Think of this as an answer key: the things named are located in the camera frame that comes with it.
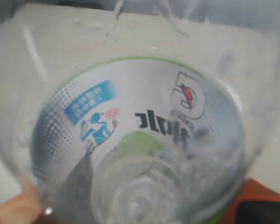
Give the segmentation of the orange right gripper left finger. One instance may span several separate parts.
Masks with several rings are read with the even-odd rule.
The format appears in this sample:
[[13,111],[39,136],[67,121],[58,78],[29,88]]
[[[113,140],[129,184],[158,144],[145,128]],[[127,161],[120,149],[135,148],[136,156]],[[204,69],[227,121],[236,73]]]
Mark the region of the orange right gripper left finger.
[[0,204],[0,224],[31,224],[42,214],[37,189],[25,180],[21,186],[21,193]]

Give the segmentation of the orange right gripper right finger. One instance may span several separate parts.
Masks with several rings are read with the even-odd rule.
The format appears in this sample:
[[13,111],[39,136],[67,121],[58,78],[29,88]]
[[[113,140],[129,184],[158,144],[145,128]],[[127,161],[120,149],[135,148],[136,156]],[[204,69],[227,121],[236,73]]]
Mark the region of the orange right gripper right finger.
[[280,224],[280,194],[249,178],[220,218],[222,224]]

